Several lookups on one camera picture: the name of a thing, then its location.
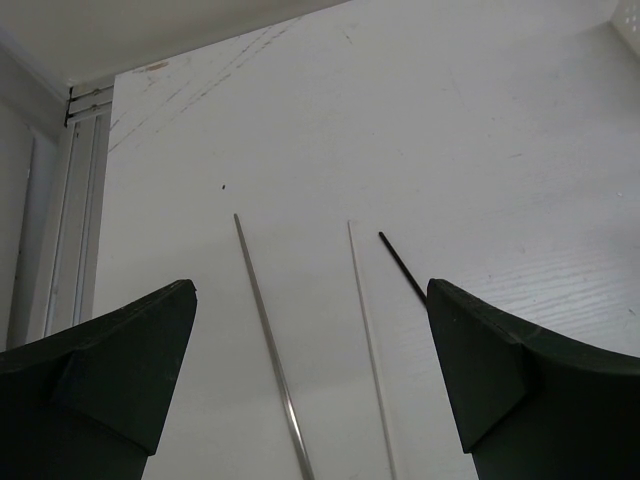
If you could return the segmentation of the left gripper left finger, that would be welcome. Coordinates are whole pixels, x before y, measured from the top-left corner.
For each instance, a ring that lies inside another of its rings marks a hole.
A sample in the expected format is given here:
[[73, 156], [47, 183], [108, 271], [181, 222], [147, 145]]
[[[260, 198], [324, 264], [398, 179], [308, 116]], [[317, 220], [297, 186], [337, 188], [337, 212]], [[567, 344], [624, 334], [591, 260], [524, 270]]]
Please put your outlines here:
[[139, 479], [197, 309], [189, 279], [1, 354], [4, 479]]

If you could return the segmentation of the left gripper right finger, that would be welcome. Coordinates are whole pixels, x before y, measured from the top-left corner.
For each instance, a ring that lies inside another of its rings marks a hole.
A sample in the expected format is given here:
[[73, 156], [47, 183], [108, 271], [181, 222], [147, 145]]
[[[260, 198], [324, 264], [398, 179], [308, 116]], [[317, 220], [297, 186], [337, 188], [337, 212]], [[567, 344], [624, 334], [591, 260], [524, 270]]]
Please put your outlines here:
[[639, 360], [501, 311], [443, 279], [428, 320], [481, 479], [636, 479]]

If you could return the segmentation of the white plastic chopstick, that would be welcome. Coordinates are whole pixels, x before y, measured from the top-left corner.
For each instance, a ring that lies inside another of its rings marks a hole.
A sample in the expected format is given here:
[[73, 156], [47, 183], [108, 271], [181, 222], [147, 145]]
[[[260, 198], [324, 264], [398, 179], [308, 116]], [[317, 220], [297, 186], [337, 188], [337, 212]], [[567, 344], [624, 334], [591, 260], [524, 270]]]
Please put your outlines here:
[[388, 416], [386, 392], [385, 392], [384, 383], [383, 383], [383, 379], [382, 379], [380, 368], [379, 368], [380, 360], [379, 360], [378, 345], [375, 338], [375, 332], [374, 332], [372, 323], [369, 319], [366, 292], [365, 292], [362, 273], [359, 265], [358, 250], [356, 245], [356, 235], [354, 231], [353, 222], [351, 220], [347, 221], [347, 229], [348, 229], [351, 257], [352, 257], [352, 263], [354, 268], [354, 276], [355, 276], [356, 287], [358, 292], [359, 304], [360, 304], [361, 315], [362, 315], [362, 320], [364, 324], [364, 331], [366, 335], [366, 342], [367, 342], [369, 360], [371, 365], [372, 377], [373, 377], [375, 391], [376, 391], [381, 428], [384, 436], [385, 448], [387, 453], [389, 474], [391, 479], [398, 480], [399, 473], [398, 473], [397, 459], [394, 452], [393, 431], [392, 431], [390, 419]]

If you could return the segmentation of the black chopstick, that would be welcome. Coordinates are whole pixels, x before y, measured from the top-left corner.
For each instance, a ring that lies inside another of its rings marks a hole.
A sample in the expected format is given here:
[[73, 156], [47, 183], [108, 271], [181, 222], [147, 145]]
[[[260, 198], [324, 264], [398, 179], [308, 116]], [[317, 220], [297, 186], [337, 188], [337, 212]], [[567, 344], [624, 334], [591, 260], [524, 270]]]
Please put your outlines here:
[[426, 294], [424, 293], [421, 285], [414, 278], [413, 274], [410, 272], [410, 270], [406, 266], [405, 262], [402, 260], [400, 255], [397, 253], [396, 249], [393, 247], [391, 242], [388, 240], [387, 236], [382, 231], [378, 232], [378, 236], [381, 239], [381, 241], [384, 244], [384, 246], [387, 249], [387, 251], [389, 252], [389, 254], [391, 255], [391, 257], [394, 259], [396, 265], [398, 266], [398, 268], [402, 272], [405, 280], [408, 282], [408, 284], [410, 285], [410, 287], [413, 290], [413, 292], [416, 294], [416, 296], [419, 299], [419, 301], [421, 302], [421, 304], [424, 307], [426, 307], [427, 306], [427, 304], [426, 304], [427, 297], [426, 297]]

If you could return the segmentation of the silver metal chopstick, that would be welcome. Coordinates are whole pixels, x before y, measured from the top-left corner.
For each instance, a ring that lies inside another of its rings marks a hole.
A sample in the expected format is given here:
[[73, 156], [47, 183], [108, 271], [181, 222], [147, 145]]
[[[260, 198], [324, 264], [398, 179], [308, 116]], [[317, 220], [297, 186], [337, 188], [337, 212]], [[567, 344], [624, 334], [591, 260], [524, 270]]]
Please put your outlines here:
[[251, 259], [246, 237], [244, 235], [244, 231], [241, 225], [241, 220], [237, 213], [233, 214], [233, 219], [234, 219], [240, 247], [242, 250], [245, 267], [249, 277], [252, 294], [256, 304], [261, 328], [263, 331], [264, 339], [265, 339], [267, 350], [269, 353], [272, 369], [273, 369], [276, 383], [278, 386], [279, 395], [281, 398], [284, 415], [288, 425], [289, 434], [290, 434], [295, 455], [298, 461], [301, 478], [304, 480], [314, 480], [315, 475], [314, 475], [309, 454], [304, 442], [304, 437], [302, 434], [300, 423], [297, 418], [295, 406], [294, 406], [294, 403], [289, 391], [289, 387], [286, 381], [284, 369], [279, 356], [276, 341], [271, 329], [267, 310], [266, 310], [262, 293], [260, 290], [258, 278], [257, 278], [254, 265]]

